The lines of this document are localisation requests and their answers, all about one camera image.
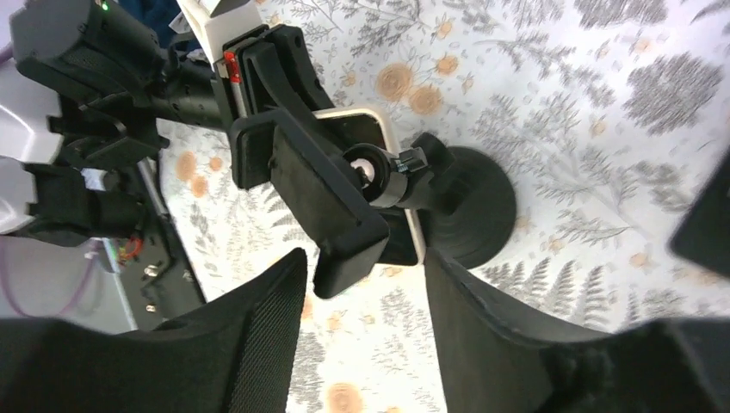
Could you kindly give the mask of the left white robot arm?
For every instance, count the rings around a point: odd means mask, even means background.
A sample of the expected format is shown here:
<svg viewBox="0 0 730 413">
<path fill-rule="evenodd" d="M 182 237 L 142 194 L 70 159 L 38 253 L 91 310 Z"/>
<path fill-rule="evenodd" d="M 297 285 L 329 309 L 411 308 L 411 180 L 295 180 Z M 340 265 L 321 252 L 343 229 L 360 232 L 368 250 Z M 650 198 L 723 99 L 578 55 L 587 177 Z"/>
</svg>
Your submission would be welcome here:
<svg viewBox="0 0 730 413">
<path fill-rule="evenodd" d="M 315 117 L 332 103 L 301 30 L 261 22 L 242 2 L 181 5 L 207 57 L 199 63 L 112 1 L 32 1 L 9 19 L 16 70 L 54 91 L 60 113 L 30 159 L 1 158 L 1 232 L 59 246 L 93 237 L 172 237 L 140 164 L 167 147 L 158 120 L 230 131 L 282 114 L 326 155 L 344 142 Z"/>
</svg>

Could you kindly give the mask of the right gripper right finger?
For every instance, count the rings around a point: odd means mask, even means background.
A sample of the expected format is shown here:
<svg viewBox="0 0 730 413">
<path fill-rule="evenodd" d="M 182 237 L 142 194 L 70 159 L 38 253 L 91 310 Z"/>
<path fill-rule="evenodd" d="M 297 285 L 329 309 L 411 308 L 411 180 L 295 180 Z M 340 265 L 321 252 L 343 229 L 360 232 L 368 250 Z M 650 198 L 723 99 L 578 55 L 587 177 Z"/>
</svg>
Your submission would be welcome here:
<svg viewBox="0 0 730 413">
<path fill-rule="evenodd" d="M 607 334 L 536 310 L 428 250 L 450 412 L 726 412 L 729 322 L 655 319 Z"/>
</svg>

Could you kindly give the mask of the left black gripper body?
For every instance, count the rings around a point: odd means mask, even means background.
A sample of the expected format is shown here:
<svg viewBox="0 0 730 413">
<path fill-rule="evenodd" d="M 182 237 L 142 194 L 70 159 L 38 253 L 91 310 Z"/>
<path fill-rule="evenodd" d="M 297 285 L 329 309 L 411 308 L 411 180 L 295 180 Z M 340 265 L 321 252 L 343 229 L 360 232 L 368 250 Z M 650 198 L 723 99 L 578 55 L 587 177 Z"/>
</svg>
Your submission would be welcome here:
<svg viewBox="0 0 730 413">
<path fill-rule="evenodd" d="M 260 25 L 223 46 L 214 64 L 213 95 L 222 126 L 239 117 L 282 108 L 305 127 L 323 132 L 314 113 L 333 108 L 313 67 L 301 28 Z"/>
</svg>

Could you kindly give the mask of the black folding phone stand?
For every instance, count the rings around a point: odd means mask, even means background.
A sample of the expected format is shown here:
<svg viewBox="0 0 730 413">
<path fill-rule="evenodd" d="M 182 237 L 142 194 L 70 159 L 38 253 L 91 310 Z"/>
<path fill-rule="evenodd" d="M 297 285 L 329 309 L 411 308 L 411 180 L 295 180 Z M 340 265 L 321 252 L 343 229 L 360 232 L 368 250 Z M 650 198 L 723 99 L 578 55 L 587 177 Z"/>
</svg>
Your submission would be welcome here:
<svg viewBox="0 0 730 413">
<path fill-rule="evenodd" d="M 671 251 L 729 277 L 729 161 L 724 161 L 684 216 L 670 241 Z"/>
</svg>

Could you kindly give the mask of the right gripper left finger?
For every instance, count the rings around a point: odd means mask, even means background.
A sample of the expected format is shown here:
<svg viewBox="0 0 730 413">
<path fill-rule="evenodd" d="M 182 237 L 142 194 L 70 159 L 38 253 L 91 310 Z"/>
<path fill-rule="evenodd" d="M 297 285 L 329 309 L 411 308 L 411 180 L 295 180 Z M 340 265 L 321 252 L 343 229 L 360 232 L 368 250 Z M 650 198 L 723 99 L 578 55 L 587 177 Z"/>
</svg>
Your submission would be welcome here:
<svg viewBox="0 0 730 413">
<path fill-rule="evenodd" d="M 151 331 L 108 335 L 61 319 L 4 319 L 1 409 L 283 412 L 306 281 L 298 248 Z"/>
</svg>

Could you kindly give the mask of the black round-base stand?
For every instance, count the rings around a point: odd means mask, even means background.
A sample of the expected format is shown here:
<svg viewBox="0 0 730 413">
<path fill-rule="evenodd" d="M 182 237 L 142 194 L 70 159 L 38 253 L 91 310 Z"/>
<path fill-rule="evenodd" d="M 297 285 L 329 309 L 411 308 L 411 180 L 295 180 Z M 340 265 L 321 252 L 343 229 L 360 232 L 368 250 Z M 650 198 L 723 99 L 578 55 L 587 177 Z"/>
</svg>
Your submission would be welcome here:
<svg viewBox="0 0 730 413">
<path fill-rule="evenodd" d="M 379 261 L 390 237 L 370 206 L 357 173 L 327 154 L 314 132 L 283 109 L 232 123 L 233 180 L 250 189 L 270 182 L 319 248 L 314 292 L 330 299 L 359 282 Z M 517 219 L 509 177 L 490 157 L 421 134 L 399 154 L 409 172 L 400 207 L 425 219 L 424 241 L 465 268 L 490 261 L 508 242 Z"/>
</svg>

